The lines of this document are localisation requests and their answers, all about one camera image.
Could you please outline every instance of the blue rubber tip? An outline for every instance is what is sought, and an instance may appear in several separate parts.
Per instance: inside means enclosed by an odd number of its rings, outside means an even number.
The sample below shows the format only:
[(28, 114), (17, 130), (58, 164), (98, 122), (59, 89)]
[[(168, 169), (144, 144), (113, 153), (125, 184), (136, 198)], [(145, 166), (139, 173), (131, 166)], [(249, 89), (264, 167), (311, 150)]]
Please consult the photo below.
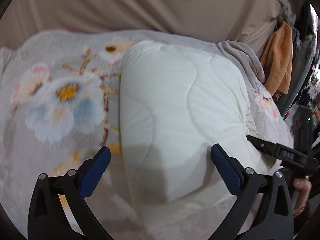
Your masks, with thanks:
[(223, 153), (223, 149), (219, 148), (219, 144), (215, 144), (211, 147), (211, 159), (216, 166), (220, 176), (226, 184), (229, 192), (232, 195), (239, 197), (242, 193), (242, 179), (240, 175), (233, 168), (231, 163), (228, 161), (228, 155)]
[(79, 194), (82, 199), (91, 196), (101, 179), (104, 171), (110, 163), (111, 153), (105, 148), (91, 168), (85, 173), (79, 182)]

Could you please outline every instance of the orange cloth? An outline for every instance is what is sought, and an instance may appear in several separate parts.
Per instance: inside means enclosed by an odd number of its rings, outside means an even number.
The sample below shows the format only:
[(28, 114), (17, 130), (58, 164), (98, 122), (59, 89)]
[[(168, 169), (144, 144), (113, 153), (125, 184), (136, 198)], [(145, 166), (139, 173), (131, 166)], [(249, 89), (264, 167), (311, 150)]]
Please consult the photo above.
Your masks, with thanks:
[(260, 58), (266, 76), (264, 86), (273, 96), (288, 93), (292, 69), (292, 30), (287, 23), (273, 33)]

